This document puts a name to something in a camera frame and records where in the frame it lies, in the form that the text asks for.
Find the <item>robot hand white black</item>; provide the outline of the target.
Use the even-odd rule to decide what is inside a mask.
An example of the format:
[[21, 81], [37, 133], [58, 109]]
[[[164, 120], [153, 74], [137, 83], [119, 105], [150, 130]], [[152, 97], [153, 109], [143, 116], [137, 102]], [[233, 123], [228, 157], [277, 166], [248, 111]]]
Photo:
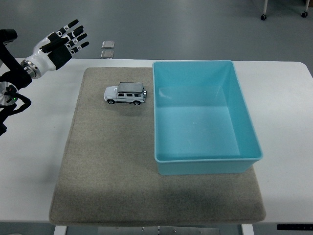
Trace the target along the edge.
[[84, 39], [87, 34], [77, 19], [50, 33], [39, 41], [32, 55], [26, 57], [21, 65], [32, 78], [39, 78], [47, 71], [55, 71], [64, 66], [74, 54], [89, 45]]

